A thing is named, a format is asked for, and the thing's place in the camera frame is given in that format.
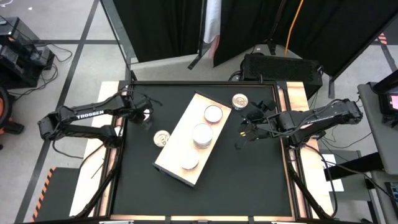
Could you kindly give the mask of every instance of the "gray floor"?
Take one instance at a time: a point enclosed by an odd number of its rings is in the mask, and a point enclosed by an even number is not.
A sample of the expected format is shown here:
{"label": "gray floor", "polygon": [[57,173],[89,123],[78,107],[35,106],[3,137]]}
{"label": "gray floor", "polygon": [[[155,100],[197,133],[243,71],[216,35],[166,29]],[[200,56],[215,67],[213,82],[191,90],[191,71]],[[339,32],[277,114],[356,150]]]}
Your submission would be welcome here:
{"label": "gray floor", "polygon": [[[79,40],[85,26],[93,0],[15,0],[6,7],[0,7],[4,17],[19,16],[41,39],[46,40]],[[87,39],[113,40],[108,22],[101,6],[98,6]],[[77,45],[60,45],[73,53]],[[259,46],[266,53],[268,49]],[[391,55],[398,60],[398,46],[388,46]],[[67,53],[59,49],[52,50],[60,58]],[[230,61],[212,68],[212,61],[204,57],[193,70],[188,70],[189,63],[195,58],[186,56],[161,62],[138,63],[133,66],[140,80],[226,80],[239,68],[243,54]],[[13,223],[22,198],[28,186],[37,157],[42,147],[42,140],[36,122],[53,111],[67,77],[72,59],[58,63],[58,78],[45,89],[35,91],[17,101],[14,105],[13,119],[25,125],[25,131],[18,136],[4,134],[0,142],[4,149],[0,151],[0,223]],[[73,77],[65,105],[82,105],[96,101],[102,81],[124,79],[125,66],[117,45],[85,45]],[[336,98],[358,98],[356,85],[368,81],[378,81],[391,73],[380,46],[372,45],[337,79]],[[327,76],[323,76],[324,86],[317,98],[317,106],[329,102],[327,97]],[[91,124],[90,119],[82,124]],[[335,130],[338,146],[346,146],[369,133],[366,119],[356,126],[339,126]],[[57,142],[61,151],[77,156],[83,155],[86,140],[65,138]],[[355,144],[348,150],[360,150],[362,155],[376,150],[372,137]],[[29,221],[45,176],[51,167],[78,167],[79,159],[70,159],[56,154],[52,148],[44,162],[39,181],[31,198],[25,221]],[[339,202],[338,217],[343,220],[358,221],[370,218],[366,204],[362,202]]]}

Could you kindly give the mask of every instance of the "white cylinder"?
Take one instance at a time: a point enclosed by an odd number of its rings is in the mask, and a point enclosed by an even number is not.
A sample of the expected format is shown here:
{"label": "white cylinder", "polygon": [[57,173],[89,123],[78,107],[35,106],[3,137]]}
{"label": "white cylinder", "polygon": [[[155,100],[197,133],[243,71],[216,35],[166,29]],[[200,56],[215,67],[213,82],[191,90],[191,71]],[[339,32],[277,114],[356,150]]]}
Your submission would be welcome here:
{"label": "white cylinder", "polygon": [[223,110],[216,105],[208,106],[205,110],[205,119],[210,124],[217,124],[223,117]]}
{"label": "white cylinder", "polygon": [[180,157],[180,165],[183,169],[192,170],[199,163],[199,153],[196,149],[183,150]]}
{"label": "white cylinder", "polygon": [[213,139],[213,130],[208,124],[198,124],[193,129],[193,143],[200,149],[207,148]]}

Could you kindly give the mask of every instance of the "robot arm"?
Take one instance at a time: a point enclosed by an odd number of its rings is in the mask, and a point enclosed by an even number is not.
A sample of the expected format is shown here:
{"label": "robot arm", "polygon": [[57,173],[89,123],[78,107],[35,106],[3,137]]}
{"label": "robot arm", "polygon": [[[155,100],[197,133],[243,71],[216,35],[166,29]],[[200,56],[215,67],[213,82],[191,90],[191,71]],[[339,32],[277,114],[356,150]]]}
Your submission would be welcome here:
{"label": "robot arm", "polygon": [[38,122],[40,135],[44,140],[56,141],[65,136],[78,138],[98,138],[106,147],[117,147],[118,136],[111,125],[100,128],[71,124],[74,121],[92,118],[102,114],[125,116],[136,124],[149,127],[146,116],[153,112],[151,99],[144,97],[133,102],[131,95],[122,96],[117,93],[99,103],[68,108],[60,106]]}
{"label": "robot arm", "polygon": [[311,136],[323,137],[326,129],[337,124],[358,124],[363,114],[354,101],[334,100],[328,105],[308,111],[284,111],[265,116],[257,107],[241,123],[239,132],[249,141],[288,136],[291,146],[307,142]]}

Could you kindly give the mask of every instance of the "metal stand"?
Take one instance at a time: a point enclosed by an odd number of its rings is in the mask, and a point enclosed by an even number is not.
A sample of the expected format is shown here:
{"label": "metal stand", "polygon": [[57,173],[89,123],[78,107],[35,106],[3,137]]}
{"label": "metal stand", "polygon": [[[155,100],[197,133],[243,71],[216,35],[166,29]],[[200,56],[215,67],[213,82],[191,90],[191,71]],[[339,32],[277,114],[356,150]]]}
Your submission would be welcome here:
{"label": "metal stand", "polygon": [[206,8],[207,8],[207,0],[202,0],[202,2],[201,2],[200,30],[199,30],[198,56],[188,66],[189,70],[192,70],[194,68],[194,66],[199,62],[199,60],[202,58],[202,56],[208,50],[208,48],[206,48],[203,51],[203,39],[205,37],[205,26],[206,26]]}
{"label": "metal stand", "polygon": [[109,25],[111,26],[111,30],[112,30],[113,36],[114,36],[116,42],[118,43],[118,47],[119,47],[120,53],[122,54],[122,58],[123,58],[123,60],[124,60],[124,63],[126,64],[126,70],[129,70],[129,71],[130,71],[129,74],[126,72],[126,79],[127,79],[127,80],[130,79],[130,80],[133,80],[133,81],[137,81],[136,74],[130,69],[131,63],[127,62],[127,59],[129,59],[129,60],[131,59],[131,56],[128,54],[129,51],[128,51],[128,50],[125,50],[125,51],[126,51],[126,55],[123,53],[122,47],[121,47],[121,45],[120,45],[120,41],[119,41],[119,39],[118,39],[118,36],[116,35],[116,31],[115,31],[115,29],[114,29],[114,27],[113,27],[111,18],[110,18],[109,14],[108,14],[108,11],[106,10],[106,7],[105,7],[105,5],[104,5],[104,0],[100,0],[100,3],[101,3],[101,5],[102,5],[102,8],[104,9],[106,19],[108,20],[108,23],[109,23]]}
{"label": "metal stand", "polygon": [[[383,164],[381,162],[381,158],[378,152],[369,154],[367,156],[360,157],[358,159],[354,159],[352,161],[348,161],[345,163],[340,164],[343,167],[356,170],[358,172],[369,172],[372,170],[381,170],[383,169]],[[326,170],[323,170],[325,173],[326,180],[329,181],[330,178],[326,172]],[[347,177],[349,175],[354,175],[355,173],[350,172],[348,170],[345,170],[343,168],[340,168],[338,166],[333,166],[329,168],[330,174],[331,174],[331,179],[336,180],[340,179],[342,177]]]}
{"label": "metal stand", "polygon": [[329,77],[329,99],[335,98],[335,80]]}

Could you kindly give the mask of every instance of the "metal lid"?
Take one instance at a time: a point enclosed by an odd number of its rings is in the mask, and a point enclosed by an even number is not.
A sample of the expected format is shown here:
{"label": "metal lid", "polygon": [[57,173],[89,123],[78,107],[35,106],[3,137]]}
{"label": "metal lid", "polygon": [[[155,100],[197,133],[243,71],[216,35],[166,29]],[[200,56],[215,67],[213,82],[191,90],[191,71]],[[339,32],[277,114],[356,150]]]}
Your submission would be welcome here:
{"label": "metal lid", "polygon": [[191,170],[199,163],[199,153],[195,149],[187,149],[181,153],[180,165],[183,169]]}
{"label": "metal lid", "polygon": [[213,130],[208,124],[198,124],[193,129],[193,142],[198,147],[207,147],[213,139]]}
{"label": "metal lid", "polygon": [[241,93],[238,93],[234,95],[234,97],[232,97],[232,104],[237,108],[244,108],[245,106],[248,105],[248,103],[249,103],[248,98]]}
{"label": "metal lid", "polygon": [[210,124],[218,123],[223,117],[223,110],[216,105],[208,106],[205,110],[205,119]]}
{"label": "metal lid", "polygon": [[167,141],[169,141],[169,138],[170,138],[169,132],[167,132],[165,130],[160,130],[155,133],[154,143],[158,147],[164,147],[166,145]]}

